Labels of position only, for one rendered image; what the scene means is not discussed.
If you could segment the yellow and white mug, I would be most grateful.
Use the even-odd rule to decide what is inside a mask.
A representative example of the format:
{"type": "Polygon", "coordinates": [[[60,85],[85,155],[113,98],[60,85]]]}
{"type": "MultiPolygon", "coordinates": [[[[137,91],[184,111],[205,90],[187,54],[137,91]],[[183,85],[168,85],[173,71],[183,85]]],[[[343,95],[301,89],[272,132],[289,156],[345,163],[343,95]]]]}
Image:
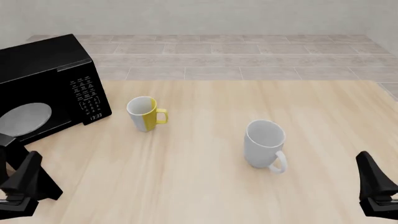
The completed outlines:
{"type": "Polygon", "coordinates": [[[167,124],[168,111],[157,107],[157,102],[151,96],[138,96],[126,106],[127,112],[135,127],[141,132],[153,130],[157,124],[167,124]]]}

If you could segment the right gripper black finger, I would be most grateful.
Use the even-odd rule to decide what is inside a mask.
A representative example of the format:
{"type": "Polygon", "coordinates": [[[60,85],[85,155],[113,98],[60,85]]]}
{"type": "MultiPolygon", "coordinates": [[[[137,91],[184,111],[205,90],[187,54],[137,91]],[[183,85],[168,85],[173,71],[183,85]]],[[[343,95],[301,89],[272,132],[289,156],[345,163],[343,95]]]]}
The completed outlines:
{"type": "Polygon", "coordinates": [[[398,185],[383,173],[367,151],[356,156],[356,163],[360,179],[360,201],[367,198],[387,201],[387,198],[391,200],[392,195],[398,194],[398,185]]]}

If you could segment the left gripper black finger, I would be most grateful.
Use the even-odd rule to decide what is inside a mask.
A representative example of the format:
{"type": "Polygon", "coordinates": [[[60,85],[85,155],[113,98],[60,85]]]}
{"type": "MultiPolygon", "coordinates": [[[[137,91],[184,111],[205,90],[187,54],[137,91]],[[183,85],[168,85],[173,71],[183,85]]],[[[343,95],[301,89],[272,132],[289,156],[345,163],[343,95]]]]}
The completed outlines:
{"type": "Polygon", "coordinates": [[[38,152],[32,151],[26,156],[15,173],[8,176],[6,153],[0,151],[0,190],[7,197],[39,199],[37,181],[41,162],[42,156],[38,152]]]}

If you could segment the grey glass turntable plate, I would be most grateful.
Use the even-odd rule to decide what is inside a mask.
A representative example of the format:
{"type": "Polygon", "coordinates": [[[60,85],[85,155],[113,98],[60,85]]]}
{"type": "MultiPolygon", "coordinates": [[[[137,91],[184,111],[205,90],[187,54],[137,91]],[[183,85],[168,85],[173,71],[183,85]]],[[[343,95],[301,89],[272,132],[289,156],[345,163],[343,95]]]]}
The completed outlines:
{"type": "Polygon", "coordinates": [[[51,117],[48,104],[29,103],[18,106],[0,117],[0,134],[18,137],[29,134],[43,126],[51,117]]]}

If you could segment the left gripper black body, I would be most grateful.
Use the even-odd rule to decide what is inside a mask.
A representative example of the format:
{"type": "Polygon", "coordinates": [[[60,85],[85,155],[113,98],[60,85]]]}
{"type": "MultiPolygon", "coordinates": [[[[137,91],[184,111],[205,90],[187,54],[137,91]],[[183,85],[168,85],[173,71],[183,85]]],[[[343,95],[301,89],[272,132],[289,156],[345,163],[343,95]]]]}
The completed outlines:
{"type": "Polygon", "coordinates": [[[39,202],[23,195],[0,199],[0,218],[19,218],[33,216],[39,202]]]}

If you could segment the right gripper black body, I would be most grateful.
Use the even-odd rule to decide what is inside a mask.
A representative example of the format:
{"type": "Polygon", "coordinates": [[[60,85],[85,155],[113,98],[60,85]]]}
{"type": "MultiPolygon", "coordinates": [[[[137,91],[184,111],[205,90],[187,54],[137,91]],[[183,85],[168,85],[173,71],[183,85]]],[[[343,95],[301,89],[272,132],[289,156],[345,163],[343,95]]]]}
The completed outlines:
{"type": "Polygon", "coordinates": [[[398,218],[398,200],[382,202],[366,198],[359,204],[367,217],[398,218]]]}

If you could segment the black microwave oven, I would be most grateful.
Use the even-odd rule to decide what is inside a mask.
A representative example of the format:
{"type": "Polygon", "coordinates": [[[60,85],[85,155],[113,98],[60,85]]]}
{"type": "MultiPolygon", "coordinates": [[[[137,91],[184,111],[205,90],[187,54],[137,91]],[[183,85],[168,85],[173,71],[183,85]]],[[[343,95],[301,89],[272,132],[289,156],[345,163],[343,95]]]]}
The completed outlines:
{"type": "Polygon", "coordinates": [[[29,103],[48,105],[52,115],[17,137],[23,145],[112,114],[95,63],[73,34],[0,50],[0,117],[29,103]]]}

